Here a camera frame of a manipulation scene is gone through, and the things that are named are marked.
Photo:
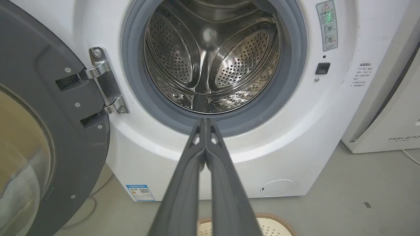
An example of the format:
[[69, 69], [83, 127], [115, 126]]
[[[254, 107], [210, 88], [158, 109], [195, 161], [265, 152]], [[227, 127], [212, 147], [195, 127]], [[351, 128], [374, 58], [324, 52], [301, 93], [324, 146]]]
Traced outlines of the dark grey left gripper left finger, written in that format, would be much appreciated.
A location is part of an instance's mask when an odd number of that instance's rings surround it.
[[200, 172], [205, 165], [205, 120], [194, 125], [148, 236], [197, 236]]

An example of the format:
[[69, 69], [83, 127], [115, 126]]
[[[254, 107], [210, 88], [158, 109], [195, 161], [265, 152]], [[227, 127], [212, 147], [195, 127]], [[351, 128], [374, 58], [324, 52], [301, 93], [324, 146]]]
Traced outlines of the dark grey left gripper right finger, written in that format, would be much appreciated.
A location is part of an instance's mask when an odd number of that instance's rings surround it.
[[205, 119], [204, 125], [205, 158], [211, 172], [213, 236], [262, 236], [216, 122]]

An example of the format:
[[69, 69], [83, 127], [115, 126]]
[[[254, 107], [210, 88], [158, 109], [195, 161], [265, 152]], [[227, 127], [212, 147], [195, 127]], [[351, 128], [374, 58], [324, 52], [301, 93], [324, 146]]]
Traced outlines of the stainless steel washing machine drum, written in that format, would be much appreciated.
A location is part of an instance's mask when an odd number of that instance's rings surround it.
[[163, 0], [149, 18], [145, 62], [172, 104], [202, 115], [247, 106], [270, 84], [283, 31], [253, 0]]

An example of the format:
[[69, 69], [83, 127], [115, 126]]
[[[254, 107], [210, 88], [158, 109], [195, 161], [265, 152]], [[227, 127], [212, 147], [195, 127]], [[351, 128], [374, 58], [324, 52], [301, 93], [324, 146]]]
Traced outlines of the grey washing machine door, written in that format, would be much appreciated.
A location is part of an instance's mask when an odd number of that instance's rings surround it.
[[77, 55], [0, 0], [0, 236], [54, 236], [105, 163], [110, 120]]

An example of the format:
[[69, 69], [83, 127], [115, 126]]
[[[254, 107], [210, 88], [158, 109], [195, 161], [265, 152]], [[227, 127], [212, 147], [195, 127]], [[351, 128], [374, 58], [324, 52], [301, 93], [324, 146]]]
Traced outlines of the blue energy label sticker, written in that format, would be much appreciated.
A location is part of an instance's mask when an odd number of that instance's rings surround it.
[[137, 202], [154, 202], [156, 201], [147, 185], [126, 185], [133, 199]]

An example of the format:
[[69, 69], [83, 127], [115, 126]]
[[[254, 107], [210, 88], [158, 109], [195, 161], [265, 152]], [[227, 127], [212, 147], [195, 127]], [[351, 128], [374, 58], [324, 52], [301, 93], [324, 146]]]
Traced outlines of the woven laundry basket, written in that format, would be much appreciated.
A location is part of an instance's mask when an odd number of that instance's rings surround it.
[[[290, 224], [276, 215], [261, 212], [255, 215], [263, 236], [298, 236]], [[213, 236], [211, 218], [199, 219], [197, 236]]]

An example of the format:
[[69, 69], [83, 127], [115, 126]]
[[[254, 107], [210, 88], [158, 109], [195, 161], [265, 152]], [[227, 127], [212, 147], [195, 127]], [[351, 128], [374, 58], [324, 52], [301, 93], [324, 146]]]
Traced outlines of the white front-load washing machine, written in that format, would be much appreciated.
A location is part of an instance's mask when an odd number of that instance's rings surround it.
[[[129, 85], [121, 45], [133, 1], [11, 0], [65, 42], [87, 69], [93, 67], [89, 49], [106, 50], [130, 110], [110, 114], [106, 163], [132, 200], [126, 185], [145, 184], [161, 201], [191, 131], [160, 125]], [[307, 56], [295, 91], [260, 127], [241, 135], [222, 134], [249, 198], [307, 194], [355, 115], [396, 30], [395, 25], [380, 25], [386, 15], [380, 0], [334, 0], [338, 47], [324, 52], [316, 5], [328, 0], [297, 1]]]

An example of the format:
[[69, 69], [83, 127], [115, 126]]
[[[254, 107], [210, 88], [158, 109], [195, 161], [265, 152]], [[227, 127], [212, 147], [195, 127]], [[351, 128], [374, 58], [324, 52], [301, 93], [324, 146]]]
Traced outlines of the grey rubber door gasket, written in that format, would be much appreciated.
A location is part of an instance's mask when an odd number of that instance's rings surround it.
[[129, 85], [141, 106], [165, 128], [189, 133], [201, 118], [216, 120], [224, 136], [260, 127], [277, 115], [300, 82], [307, 56], [307, 34], [297, 0], [253, 0], [277, 13], [283, 31], [279, 64], [270, 84], [242, 109], [219, 115], [187, 112], [172, 104], [153, 84], [145, 62], [145, 33], [149, 18], [163, 0], [134, 0], [122, 31], [122, 61]]

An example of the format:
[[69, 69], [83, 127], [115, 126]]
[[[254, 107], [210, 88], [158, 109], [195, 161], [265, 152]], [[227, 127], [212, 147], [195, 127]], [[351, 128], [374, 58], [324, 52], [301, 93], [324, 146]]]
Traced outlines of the silver metal door hinge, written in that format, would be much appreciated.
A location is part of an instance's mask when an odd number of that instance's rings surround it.
[[80, 79], [95, 80], [105, 103], [103, 109], [107, 114], [129, 114], [129, 107], [121, 92], [106, 50], [102, 47], [90, 48], [89, 56], [93, 67], [80, 72]]

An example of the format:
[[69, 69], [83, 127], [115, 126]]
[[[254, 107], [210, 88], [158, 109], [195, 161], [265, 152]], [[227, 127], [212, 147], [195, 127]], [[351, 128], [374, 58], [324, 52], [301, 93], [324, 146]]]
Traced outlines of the white Feelbird appliance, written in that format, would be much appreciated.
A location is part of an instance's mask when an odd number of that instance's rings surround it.
[[380, 0], [396, 26], [342, 137], [354, 154], [420, 149], [420, 0]]

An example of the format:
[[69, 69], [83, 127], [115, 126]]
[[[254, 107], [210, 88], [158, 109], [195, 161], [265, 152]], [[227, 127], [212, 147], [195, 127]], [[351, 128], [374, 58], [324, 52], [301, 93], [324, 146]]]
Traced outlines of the white warning label sticker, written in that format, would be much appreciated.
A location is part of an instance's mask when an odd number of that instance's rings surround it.
[[334, 0], [328, 0], [316, 5], [320, 22], [323, 51], [338, 47], [338, 30]]

